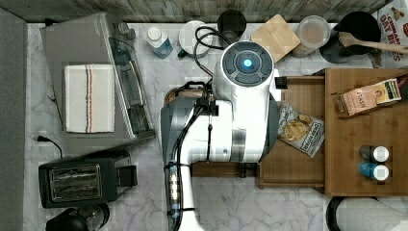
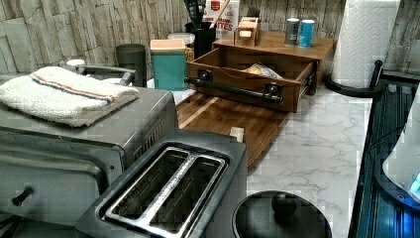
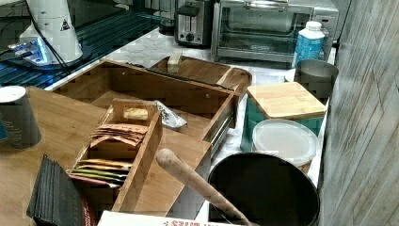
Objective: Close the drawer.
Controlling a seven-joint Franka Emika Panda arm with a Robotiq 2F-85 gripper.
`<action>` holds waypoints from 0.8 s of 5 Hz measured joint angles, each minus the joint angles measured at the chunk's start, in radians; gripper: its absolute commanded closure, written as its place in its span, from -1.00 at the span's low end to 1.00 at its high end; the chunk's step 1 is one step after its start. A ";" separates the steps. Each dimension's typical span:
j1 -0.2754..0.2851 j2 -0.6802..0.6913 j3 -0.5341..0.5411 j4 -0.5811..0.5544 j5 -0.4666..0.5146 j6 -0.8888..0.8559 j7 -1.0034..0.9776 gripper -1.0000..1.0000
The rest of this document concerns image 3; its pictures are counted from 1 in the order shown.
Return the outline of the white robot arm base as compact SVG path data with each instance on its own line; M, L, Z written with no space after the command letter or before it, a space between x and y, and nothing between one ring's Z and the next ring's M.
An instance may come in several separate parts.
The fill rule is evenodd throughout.
M39 70L69 69L91 57L72 24L67 0L24 0L30 26L8 46L18 60Z

